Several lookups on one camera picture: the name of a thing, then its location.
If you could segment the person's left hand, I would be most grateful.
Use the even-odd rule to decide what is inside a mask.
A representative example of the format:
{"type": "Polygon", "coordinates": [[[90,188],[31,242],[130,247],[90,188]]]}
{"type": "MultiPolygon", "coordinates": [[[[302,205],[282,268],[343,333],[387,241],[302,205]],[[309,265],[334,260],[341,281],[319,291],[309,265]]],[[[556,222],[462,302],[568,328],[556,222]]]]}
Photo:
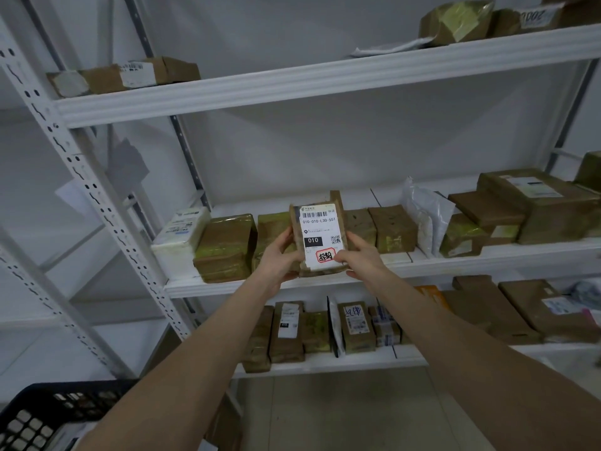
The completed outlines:
{"type": "Polygon", "coordinates": [[[303,260],[304,253],[298,249],[296,252],[278,252],[278,237],[267,246],[256,269],[262,297],[270,299],[280,290],[282,283],[296,279],[303,260]]]}

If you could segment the person's right hand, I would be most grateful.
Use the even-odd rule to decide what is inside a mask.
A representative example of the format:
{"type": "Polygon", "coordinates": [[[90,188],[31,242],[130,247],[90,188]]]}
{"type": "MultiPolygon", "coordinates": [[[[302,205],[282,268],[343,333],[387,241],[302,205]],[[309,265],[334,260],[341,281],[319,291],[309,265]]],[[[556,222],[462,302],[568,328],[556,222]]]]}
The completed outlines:
{"type": "Polygon", "coordinates": [[[366,241],[361,251],[340,250],[334,260],[347,265],[347,275],[363,282],[373,295],[394,284],[394,273],[384,265],[376,247],[366,241]]]}

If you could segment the brown parcel white label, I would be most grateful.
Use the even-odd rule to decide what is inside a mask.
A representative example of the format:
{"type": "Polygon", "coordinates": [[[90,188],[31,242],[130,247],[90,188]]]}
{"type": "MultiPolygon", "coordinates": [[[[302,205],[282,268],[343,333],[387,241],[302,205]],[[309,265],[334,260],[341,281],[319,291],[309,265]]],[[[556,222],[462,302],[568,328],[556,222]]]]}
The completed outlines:
{"type": "Polygon", "coordinates": [[[329,192],[329,200],[289,206],[297,249],[303,253],[300,277],[316,277],[343,272],[347,264],[337,262],[339,251],[348,250],[344,208],[339,190],[329,192]]]}

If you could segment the person's left forearm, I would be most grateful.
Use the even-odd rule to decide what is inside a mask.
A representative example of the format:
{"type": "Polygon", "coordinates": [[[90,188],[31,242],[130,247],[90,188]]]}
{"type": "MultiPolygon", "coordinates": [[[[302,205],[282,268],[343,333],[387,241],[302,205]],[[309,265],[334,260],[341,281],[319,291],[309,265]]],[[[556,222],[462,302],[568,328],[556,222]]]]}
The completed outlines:
{"type": "Polygon", "coordinates": [[[278,274],[255,272],[131,388],[78,451],[197,451],[278,274]]]}

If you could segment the person's right forearm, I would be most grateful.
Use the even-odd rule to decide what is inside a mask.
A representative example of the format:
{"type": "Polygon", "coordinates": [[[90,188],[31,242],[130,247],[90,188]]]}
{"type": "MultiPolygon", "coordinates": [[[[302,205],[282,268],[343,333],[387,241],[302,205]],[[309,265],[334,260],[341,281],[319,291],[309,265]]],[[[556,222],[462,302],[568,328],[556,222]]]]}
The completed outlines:
{"type": "Polygon", "coordinates": [[[386,268],[362,279],[497,451],[601,451],[601,401],[588,391],[386,268]]]}

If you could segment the row of brown parcels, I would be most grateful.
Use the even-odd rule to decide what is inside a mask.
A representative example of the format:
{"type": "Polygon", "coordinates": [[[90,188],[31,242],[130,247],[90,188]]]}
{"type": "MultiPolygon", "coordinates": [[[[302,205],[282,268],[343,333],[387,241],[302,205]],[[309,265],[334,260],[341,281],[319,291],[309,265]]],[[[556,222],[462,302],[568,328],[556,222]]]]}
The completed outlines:
{"type": "Polygon", "coordinates": [[[261,313],[234,379],[427,366],[408,339],[376,347],[369,306],[382,305],[357,282],[281,292],[261,313]],[[337,358],[327,296],[338,302],[346,356],[337,358]]]}
{"type": "MultiPolygon", "coordinates": [[[[601,151],[581,158],[575,182],[523,168],[439,184],[441,191],[455,191],[443,196],[456,207],[442,258],[427,258],[418,248],[417,224],[401,205],[402,185],[340,193],[345,230],[375,246],[384,264],[406,278],[573,265],[601,257],[601,151]]],[[[289,206],[328,201],[329,192],[214,206],[193,259],[203,284],[240,286],[267,245],[292,226],[289,206]]],[[[339,272],[300,277],[293,287],[349,280],[339,272]]]]}

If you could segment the white plastic mailing bag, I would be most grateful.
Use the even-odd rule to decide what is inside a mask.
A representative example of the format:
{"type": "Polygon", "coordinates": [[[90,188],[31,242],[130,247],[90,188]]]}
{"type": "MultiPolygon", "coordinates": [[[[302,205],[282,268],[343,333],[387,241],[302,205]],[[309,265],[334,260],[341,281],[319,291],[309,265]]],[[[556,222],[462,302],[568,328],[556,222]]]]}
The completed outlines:
{"type": "Polygon", "coordinates": [[[402,185],[401,205],[417,224],[418,248],[427,258],[442,258],[442,241],[455,213],[455,204],[407,177],[402,185]]]}

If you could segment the slim white plastic bag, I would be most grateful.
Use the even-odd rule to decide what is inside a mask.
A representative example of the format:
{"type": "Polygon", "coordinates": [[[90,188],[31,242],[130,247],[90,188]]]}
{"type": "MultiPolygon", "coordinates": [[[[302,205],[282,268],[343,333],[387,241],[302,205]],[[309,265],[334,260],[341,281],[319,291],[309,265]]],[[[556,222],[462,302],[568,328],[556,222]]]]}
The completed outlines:
{"type": "Polygon", "coordinates": [[[336,344],[336,357],[343,358],[346,356],[345,343],[342,332],[342,319],[338,310],[338,302],[332,295],[327,296],[327,309],[329,313],[329,320],[331,323],[332,334],[336,344]]]}

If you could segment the small white printed box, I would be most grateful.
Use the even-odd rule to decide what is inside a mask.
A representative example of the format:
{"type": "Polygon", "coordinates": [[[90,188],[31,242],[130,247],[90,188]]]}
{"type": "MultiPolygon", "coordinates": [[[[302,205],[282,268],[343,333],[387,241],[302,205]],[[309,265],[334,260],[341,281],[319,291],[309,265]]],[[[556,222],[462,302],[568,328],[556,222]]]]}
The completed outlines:
{"type": "Polygon", "coordinates": [[[368,312],[376,334],[376,347],[399,345],[402,340],[402,330],[390,312],[382,305],[369,306],[368,312]]]}

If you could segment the orange packet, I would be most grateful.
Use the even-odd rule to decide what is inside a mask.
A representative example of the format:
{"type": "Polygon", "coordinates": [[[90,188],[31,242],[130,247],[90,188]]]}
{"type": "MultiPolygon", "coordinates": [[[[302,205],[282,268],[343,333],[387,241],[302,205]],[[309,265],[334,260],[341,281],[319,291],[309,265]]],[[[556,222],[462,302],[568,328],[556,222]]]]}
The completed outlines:
{"type": "Polygon", "coordinates": [[[439,304],[444,309],[452,311],[444,294],[440,291],[440,289],[437,286],[435,286],[435,285],[415,286],[415,289],[417,289],[417,291],[419,291],[424,296],[430,298],[435,303],[439,304]]]}

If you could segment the white foam box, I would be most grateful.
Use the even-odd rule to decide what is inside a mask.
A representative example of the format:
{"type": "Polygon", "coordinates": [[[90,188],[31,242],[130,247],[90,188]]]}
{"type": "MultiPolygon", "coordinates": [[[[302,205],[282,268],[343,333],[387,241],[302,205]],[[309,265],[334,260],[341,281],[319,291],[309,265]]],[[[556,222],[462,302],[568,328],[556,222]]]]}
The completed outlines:
{"type": "Polygon", "coordinates": [[[205,206],[179,210],[156,236],[151,250],[169,280],[198,274],[193,259],[210,220],[211,214],[205,206]]]}

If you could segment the white metal shelving unit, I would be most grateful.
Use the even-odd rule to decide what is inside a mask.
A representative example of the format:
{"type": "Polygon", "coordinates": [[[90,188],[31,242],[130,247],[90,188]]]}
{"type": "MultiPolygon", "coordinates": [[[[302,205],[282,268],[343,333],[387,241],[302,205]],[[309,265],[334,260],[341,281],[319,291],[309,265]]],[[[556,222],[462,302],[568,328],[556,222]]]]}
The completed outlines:
{"type": "Polygon", "coordinates": [[[601,23],[348,58],[356,43],[408,42],[449,0],[0,0],[0,69],[33,134],[0,136],[0,178],[58,169],[97,229],[51,263],[0,224],[0,266],[116,378],[142,373],[70,303],[111,255],[181,339],[234,292],[169,280],[151,244],[176,211],[323,191],[392,189],[501,169],[557,172],[595,71],[601,23]],[[47,73],[166,56],[201,80],[61,98],[47,73]],[[56,166],[60,160],[63,166],[56,166]]]}

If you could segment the flat white envelope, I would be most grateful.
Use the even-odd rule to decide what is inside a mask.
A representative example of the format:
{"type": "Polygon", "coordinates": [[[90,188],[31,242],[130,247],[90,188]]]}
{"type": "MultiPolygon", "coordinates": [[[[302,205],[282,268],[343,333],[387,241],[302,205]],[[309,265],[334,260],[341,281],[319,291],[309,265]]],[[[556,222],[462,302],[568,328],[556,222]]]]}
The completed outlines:
{"type": "Polygon", "coordinates": [[[420,50],[432,44],[434,37],[422,37],[408,42],[375,45],[367,48],[356,48],[349,54],[350,58],[367,58],[387,54],[420,50]]]}

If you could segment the white paper sheet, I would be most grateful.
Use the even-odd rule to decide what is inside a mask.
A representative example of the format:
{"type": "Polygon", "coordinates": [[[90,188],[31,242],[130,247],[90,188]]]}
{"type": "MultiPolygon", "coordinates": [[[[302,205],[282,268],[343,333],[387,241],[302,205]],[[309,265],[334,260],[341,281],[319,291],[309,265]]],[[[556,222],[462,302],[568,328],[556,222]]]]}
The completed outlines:
{"type": "Polygon", "coordinates": [[[56,189],[55,195],[85,219],[90,221],[99,220],[94,207],[90,204],[86,194],[80,189],[75,179],[56,189]]]}

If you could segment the long brown cardboard box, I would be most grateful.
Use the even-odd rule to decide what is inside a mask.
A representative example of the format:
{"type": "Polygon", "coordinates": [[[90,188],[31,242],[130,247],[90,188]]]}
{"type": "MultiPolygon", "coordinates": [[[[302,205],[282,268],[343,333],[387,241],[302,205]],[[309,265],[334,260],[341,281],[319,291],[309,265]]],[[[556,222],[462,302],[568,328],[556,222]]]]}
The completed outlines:
{"type": "Polygon", "coordinates": [[[61,98],[103,95],[201,80],[197,64],[161,56],[87,70],[47,73],[61,98]]]}

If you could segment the blue white plastic bag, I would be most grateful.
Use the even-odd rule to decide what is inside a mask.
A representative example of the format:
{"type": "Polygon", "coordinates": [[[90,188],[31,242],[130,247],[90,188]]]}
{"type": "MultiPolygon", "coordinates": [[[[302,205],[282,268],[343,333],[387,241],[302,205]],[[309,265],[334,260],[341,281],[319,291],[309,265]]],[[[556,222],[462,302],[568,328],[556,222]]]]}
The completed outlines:
{"type": "Polygon", "coordinates": [[[566,296],[601,328],[601,277],[578,281],[566,291],[566,296]]]}

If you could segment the brown parcel green tape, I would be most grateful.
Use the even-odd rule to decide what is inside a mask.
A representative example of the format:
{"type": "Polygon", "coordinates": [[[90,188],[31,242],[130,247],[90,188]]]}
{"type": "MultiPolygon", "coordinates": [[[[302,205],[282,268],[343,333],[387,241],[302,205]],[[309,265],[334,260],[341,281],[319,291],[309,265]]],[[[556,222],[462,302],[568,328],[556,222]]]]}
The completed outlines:
{"type": "Polygon", "coordinates": [[[418,37],[439,47],[486,39],[495,0],[465,0],[440,5],[419,22],[418,37]]]}

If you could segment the black plastic crate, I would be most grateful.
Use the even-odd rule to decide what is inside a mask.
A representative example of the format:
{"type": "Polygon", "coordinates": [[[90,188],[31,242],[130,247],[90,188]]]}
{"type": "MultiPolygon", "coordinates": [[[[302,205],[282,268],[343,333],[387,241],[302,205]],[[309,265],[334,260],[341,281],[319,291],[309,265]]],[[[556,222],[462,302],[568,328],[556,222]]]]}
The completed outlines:
{"type": "Polygon", "coordinates": [[[139,381],[115,379],[38,383],[0,411],[0,451],[43,451],[66,424],[101,420],[139,381]]]}

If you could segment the brown parcel handwritten label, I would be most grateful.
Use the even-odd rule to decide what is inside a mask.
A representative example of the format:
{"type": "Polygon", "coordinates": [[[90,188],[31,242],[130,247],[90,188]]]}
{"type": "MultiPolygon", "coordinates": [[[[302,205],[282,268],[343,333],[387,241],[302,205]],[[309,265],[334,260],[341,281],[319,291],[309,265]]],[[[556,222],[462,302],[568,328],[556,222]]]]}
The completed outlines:
{"type": "Polygon", "coordinates": [[[487,38],[601,23],[601,0],[542,0],[529,8],[504,8],[492,14],[487,38]]]}

